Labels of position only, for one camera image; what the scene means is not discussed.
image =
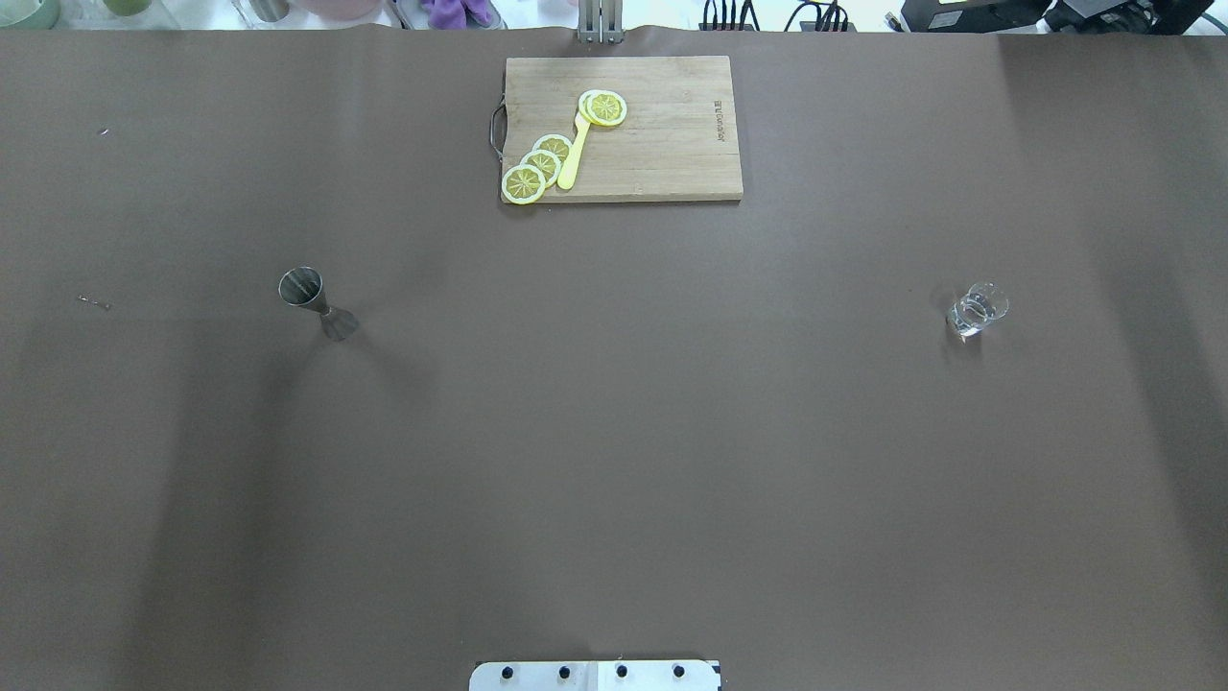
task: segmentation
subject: glass cup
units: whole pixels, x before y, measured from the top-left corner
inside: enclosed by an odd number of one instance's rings
[[[257,28],[257,22],[280,22],[290,14],[290,4],[286,0],[231,0],[231,5],[248,28]],[[255,15],[254,21],[248,16],[248,11]]]
[[[371,14],[379,0],[295,0],[295,5],[327,20],[351,21]]]
[[[1011,308],[1011,299],[992,282],[977,282],[947,312],[947,323],[963,338],[976,335]]]

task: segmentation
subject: metal stand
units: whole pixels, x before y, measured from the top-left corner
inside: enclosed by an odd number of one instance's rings
[[[581,43],[623,43],[623,0],[580,0]]]

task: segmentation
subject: wooden cutting board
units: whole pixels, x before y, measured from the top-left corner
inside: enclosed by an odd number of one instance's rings
[[[593,125],[575,187],[551,187],[538,204],[742,199],[728,55],[510,58],[503,172],[543,134],[573,139],[589,88],[626,98],[626,120]]]

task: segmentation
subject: metal jigger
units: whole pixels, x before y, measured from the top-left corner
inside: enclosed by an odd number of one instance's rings
[[[345,340],[359,329],[359,319],[338,307],[329,307],[324,298],[324,279],[311,266],[290,269],[278,284],[281,298],[292,307],[302,307],[319,314],[324,335],[333,340]]]

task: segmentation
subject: metal bracket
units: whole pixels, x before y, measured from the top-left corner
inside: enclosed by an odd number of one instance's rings
[[[479,663],[469,691],[721,691],[716,660]]]
[[[581,43],[623,43],[623,0],[580,0]]]

